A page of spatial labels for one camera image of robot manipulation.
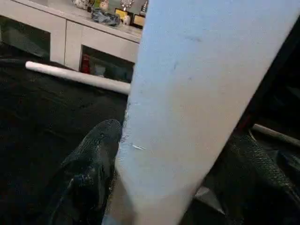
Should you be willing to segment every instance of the metal rod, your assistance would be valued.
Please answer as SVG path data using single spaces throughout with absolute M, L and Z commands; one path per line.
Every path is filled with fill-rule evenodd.
M 264 127 L 262 125 L 254 124 L 253 127 L 252 127 L 252 130 L 255 130 L 255 131 L 260 132 L 262 134 L 271 136 L 271 137 L 276 138 L 278 140 L 281 140 L 283 142 L 290 143 L 294 146 L 300 147 L 300 140 L 298 140 L 296 138 L 293 138 L 293 137 L 290 137 L 288 135 L 284 135 L 284 134 L 282 134 L 278 131 L 272 130 L 272 129 Z

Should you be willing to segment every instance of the white pipe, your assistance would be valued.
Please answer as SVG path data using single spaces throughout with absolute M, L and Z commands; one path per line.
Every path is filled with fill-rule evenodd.
M 282 134 L 282 133 L 280 133 L 278 131 L 275 131 L 275 130 L 272 130 L 270 128 L 264 127 L 262 125 L 254 124 L 253 127 L 252 127 L 252 130 L 255 130 L 255 131 L 260 132 L 262 134 L 274 137 L 274 138 L 279 139 L 283 142 L 290 143 L 294 146 L 300 147 L 300 140 L 298 140 L 296 138 L 293 138 L 293 137 L 290 137 L 288 135 Z
M 94 87 L 112 90 L 125 95 L 129 95 L 130 93 L 129 83 L 115 81 L 99 76 L 88 75 L 69 69 L 62 69 L 31 61 L 27 61 L 25 66 L 29 70 L 37 71 L 51 76 L 61 77 L 68 80 L 88 84 Z

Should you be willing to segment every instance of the white pole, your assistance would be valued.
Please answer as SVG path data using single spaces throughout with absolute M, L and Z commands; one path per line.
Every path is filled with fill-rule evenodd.
M 88 75 L 69 69 L 62 69 L 31 61 L 26 62 L 25 66 L 29 70 L 37 71 L 51 76 L 65 78 L 68 80 L 88 84 L 98 88 L 112 90 L 121 94 L 128 95 L 130 93 L 129 83 L 115 81 L 99 76 Z

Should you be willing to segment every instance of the dark floor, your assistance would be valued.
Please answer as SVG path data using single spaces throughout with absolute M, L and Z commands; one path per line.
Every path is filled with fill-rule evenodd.
M 0 56 L 32 58 L 0 46 Z M 99 122 L 124 118 L 124 95 L 26 69 L 0 68 L 0 211 L 42 189 Z

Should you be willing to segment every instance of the countertop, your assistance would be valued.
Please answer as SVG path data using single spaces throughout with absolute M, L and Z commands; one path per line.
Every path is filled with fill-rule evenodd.
M 101 30 L 103 32 L 118 36 L 129 41 L 139 43 L 142 36 L 142 30 L 126 26 L 119 25 L 117 27 L 106 26 L 92 21 L 89 12 L 83 9 L 77 8 L 71 0 L 12 0 L 19 2 L 26 6 L 39 9 L 44 12 L 65 18 L 67 20 L 80 23 L 82 25 Z

